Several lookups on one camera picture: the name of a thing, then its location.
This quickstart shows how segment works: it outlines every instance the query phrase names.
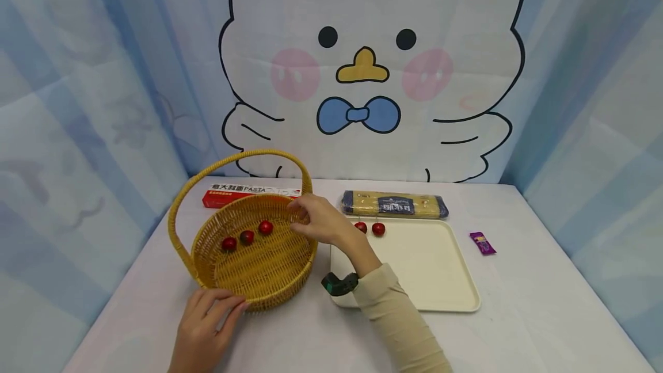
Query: cartoon eye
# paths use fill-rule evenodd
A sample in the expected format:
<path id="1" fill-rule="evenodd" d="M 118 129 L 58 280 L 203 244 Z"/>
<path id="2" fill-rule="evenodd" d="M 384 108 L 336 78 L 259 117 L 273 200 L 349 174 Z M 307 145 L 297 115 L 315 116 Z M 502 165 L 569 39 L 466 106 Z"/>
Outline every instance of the cartoon eye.
<path id="1" fill-rule="evenodd" d="M 318 42 L 320 42 L 320 45 L 323 48 L 330 48 L 336 45 L 337 40 L 338 33 L 336 32 L 336 29 L 330 26 L 325 26 L 324 28 L 320 29 L 320 33 L 318 34 Z"/>
<path id="2" fill-rule="evenodd" d="M 410 50 L 416 43 L 416 34 L 411 29 L 403 29 L 396 36 L 396 45 L 403 51 Z"/>

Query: woven basket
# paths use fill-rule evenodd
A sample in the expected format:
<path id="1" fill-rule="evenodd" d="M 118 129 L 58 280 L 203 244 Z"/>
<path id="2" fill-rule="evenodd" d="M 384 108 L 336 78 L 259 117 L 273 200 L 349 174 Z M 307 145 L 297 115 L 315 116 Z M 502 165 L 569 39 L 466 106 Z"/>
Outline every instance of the woven basket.
<path id="1" fill-rule="evenodd" d="M 308 218 L 286 211 L 286 206 L 292 202 L 286 196 L 262 194 L 237 199 L 220 208 L 205 222 L 193 241 L 191 255 L 177 236 L 175 221 L 182 200 L 203 177 L 223 165 L 263 154 L 279 155 L 296 163 L 302 170 L 302 194 L 313 192 L 311 177 L 293 155 L 279 150 L 244 151 L 214 163 L 192 177 L 175 198 L 167 220 L 170 240 L 200 286 L 223 288 L 244 295 L 252 304 L 249 311 L 264 311 L 286 302 L 306 282 L 318 243 L 293 233 L 289 226 L 292 222 L 308 223 Z M 258 232 L 258 225 L 263 220 L 274 224 L 269 235 Z M 244 230 L 256 234 L 252 245 L 244 246 L 239 241 L 239 234 Z M 236 251 L 222 250 L 221 243 L 226 237 L 237 239 Z"/>

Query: table surface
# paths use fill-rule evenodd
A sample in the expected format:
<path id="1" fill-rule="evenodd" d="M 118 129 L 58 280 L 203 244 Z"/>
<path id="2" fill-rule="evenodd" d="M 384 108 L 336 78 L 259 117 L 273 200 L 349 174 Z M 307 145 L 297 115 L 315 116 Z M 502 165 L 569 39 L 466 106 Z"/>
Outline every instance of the table surface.
<path id="1" fill-rule="evenodd" d="M 297 187 L 289 178 L 206 177 L 184 199 L 177 229 L 184 245 L 214 209 L 202 206 L 215 182 Z M 456 373 L 654 372 L 640 351 L 512 186 L 316 180 L 338 203 L 346 189 L 442 195 L 447 220 L 481 295 L 476 313 L 423 313 Z M 154 372 L 169 365 L 187 298 L 196 288 L 166 229 L 167 216 L 101 312 L 65 373 Z M 470 232 L 484 232 L 497 255 L 482 256 Z M 388 354 L 357 309 L 332 303 L 319 282 L 330 269 L 320 245 L 299 294 L 246 315 L 217 372 L 391 372 Z"/>

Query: person's left hand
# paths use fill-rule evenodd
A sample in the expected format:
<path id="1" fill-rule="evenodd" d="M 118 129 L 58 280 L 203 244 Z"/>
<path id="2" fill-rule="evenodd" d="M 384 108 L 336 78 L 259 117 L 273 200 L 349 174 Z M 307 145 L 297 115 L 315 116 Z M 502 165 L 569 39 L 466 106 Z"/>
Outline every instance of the person's left hand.
<path id="1" fill-rule="evenodd" d="M 209 373 L 223 357 L 239 316 L 249 308 L 228 290 L 196 290 L 189 298 L 175 339 L 169 373 Z M 223 316 L 230 311 L 221 330 Z"/>

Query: cartoon beak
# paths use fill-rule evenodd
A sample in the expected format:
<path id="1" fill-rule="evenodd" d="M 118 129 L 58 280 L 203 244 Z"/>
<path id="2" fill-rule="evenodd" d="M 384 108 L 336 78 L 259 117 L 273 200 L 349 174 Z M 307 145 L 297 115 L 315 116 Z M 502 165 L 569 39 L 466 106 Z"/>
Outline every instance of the cartoon beak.
<path id="1" fill-rule="evenodd" d="M 357 51 L 352 64 L 343 65 L 336 71 L 336 81 L 341 84 L 384 82 L 388 79 L 388 69 L 375 63 L 375 52 L 367 46 Z"/>

